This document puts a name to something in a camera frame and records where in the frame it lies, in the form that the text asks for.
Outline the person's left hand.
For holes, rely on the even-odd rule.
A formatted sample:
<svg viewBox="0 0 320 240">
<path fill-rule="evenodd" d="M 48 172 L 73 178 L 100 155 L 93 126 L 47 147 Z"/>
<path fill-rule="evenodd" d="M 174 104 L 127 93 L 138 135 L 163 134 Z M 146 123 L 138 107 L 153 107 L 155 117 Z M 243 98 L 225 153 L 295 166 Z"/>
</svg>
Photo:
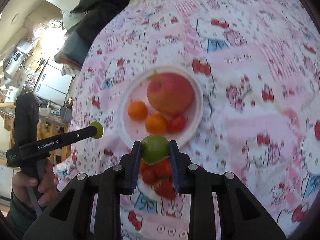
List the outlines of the person's left hand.
<svg viewBox="0 0 320 240">
<path fill-rule="evenodd" d="M 29 177 L 22 172 L 17 172 L 11 181 L 12 190 L 20 202 L 34 210 L 27 187 L 36 187 L 39 193 L 42 194 L 41 198 L 38 200 L 38 204 L 41 207 L 45 207 L 54 201 L 58 196 L 58 192 L 54 184 L 54 178 L 55 174 L 53 173 L 53 165 L 49 160 L 47 160 L 45 165 L 45 173 L 40 184 L 38 184 L 38 180 L 36 178 Z"/>
</svg>

